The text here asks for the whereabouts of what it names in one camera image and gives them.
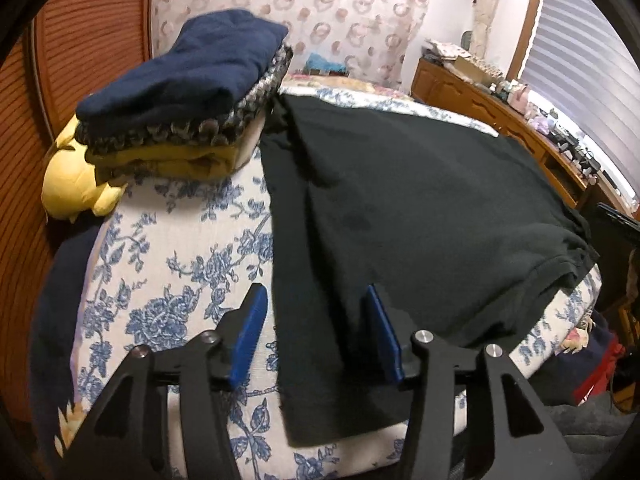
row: silver screw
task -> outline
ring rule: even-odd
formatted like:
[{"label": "silver screw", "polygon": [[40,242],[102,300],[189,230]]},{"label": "silver screw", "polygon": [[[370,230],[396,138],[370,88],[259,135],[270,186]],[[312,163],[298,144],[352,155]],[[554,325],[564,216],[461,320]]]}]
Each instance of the silver screw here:
[{"label": "silver screw", "polygon": [[220,336],[216,333],[215,330],[205,330],[202,334],[200,334],[200,339],[202,339],[207,344],[213,344],[220,339]]},{"label": "silver screw", "polygon": [[500,357],[502,355],[502,348],[500,348],[498,345],[491,343],[489,345],[487,345],[484,350],[491,356],[491,357]]},{"label": "silver screw", "polygon": [[145,358],[146,356],[149,355],[149,352],[151,352],[151,350],[146,345],[134,346],[131,349],[131,355],[133,355],[133,357],[135,357],[136,359]]},{"label": "silver screw", "polygon": [[418,330],[418,332],[415,333],[415,338],[420,343],[430,343],[433,341],[433,334],[428,330]]}]

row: yellow folded garment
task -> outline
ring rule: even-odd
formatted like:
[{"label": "yellow folded garment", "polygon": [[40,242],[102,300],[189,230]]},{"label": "yellow folded garment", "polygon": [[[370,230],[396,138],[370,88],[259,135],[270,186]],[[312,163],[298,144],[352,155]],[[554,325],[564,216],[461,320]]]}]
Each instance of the yellow folded garment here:
[{"label": "yellow folded garment", "polygon": [[98,170],[111,170],[111,174],[143,172],[167,178],[217,180],[247,163],[258,143],[265,119],[262,110],[247,125],[238,141],[230,146],[156,144],[107,155],[87,150],[85,158]]},{"label": "yellow folded garment", "polygon": [[108,215],[120,201],[126,186],[96,185],[95,169],[84,160],[86,146],[74,139],[78,119],[74,115],[52,147],[40,196],[49,216],[74,222],[82,211]]}]

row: window blind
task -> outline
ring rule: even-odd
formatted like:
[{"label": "window blind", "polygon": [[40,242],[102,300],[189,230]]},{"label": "window blind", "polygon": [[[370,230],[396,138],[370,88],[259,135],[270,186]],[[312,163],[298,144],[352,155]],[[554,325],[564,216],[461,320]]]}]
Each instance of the window blind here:
[{"label": "window blind", "polygon": [[640,71],[591,0],[543,0],[521,80],[578,124],[640,194]]}]

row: wooden cabinet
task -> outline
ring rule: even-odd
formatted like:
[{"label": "wooden cabinet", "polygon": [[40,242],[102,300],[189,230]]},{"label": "wooden cabinet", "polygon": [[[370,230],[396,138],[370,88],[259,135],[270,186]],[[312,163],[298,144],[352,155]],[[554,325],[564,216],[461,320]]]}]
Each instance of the wooden cabinet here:
[{"label": "wooden cabinet", "polygon": [[585,202],[588,186],[578,171],[545,137],[503,102],[423,59],[415,73],[412,95],[425,104],[472,117],[500,134],[513,137],[531,153],[549,182],[571,207]]}]

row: mattress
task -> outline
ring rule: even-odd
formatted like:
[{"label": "mattress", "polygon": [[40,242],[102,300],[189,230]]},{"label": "mattress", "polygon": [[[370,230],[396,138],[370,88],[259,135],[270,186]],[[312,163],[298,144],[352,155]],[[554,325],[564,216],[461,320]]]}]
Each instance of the mattress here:
[{"label": "mattress", "polygon": [[[285,85],[283,92],[312,95],[343,107],[370,107],[464,124],[497,136],[486,124],[388,95],[323,86]],[[183,345],[237,308],[251,282],[268,291],[269,309],[246,381],[232,397],[228,433],[246,480],[340,478],[396,462],[406,423],[322,446],[289,445],[276,384],[278,348],[271,279],[270,197],[260,150],[219,184],[146,178],[127,193],[98,234],[78,310],[71,369],[75,405],[60,416],[73,433],[130,348]],[[601,279],[594,267],[574,290],[560,290],[542,318],[511,352],[530,377],[590,314]],[[169,393],[170,459],[185,474],[179,394]],[[455,403],[455,433],[466,423],[466,393]],[[321,413],[309,413],[309,423]],[[56,444],[64,453],[60,442]]]}]

